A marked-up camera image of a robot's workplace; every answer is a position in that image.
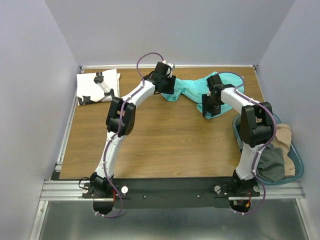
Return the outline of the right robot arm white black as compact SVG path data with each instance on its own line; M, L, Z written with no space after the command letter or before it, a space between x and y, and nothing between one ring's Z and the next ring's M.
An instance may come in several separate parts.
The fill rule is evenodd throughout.
M243 141L241 157L225 190L231 197L241 196L257 184L257 165L263 150L276 136L276 121L271 104L258 102L224 84L219 74L206 79L208 93L201 97L202 116L215 117L227 104L240 114L239 136Z

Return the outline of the teal t shirt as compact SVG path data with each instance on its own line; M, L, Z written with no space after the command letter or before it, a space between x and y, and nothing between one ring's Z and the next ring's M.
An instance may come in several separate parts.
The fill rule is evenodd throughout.
M208 76L197 80L181 80L177 78L175 80L173 94L163 93L162 96L169 102L175 102L180 95L184 95L195 102L197 109L202 112L202 95L207 95L209 93L207 79L216 74L216 72L212 72ZM221 99L224 104L221 106L221 113L216 116L219 117L231 109L234 109L240 114L243 107L251 105L250 102L239 96L239 94L243 95L245 91L245 88L242 85L242 78L231 72L220 72L218 75L224 85L231 84L233 87L226 88L221 92Z

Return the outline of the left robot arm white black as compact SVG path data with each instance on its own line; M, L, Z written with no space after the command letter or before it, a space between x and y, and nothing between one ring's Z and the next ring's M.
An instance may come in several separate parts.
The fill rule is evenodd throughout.
M173 75L175 65L159 61L155 69L127 95L114 97L106 118L107 134L101 159L89 178L90 187L101 198L107 197L114 189L112 177L115 164L126 136L135 125L136 110L148 97L156 93L172 95L176 77Z

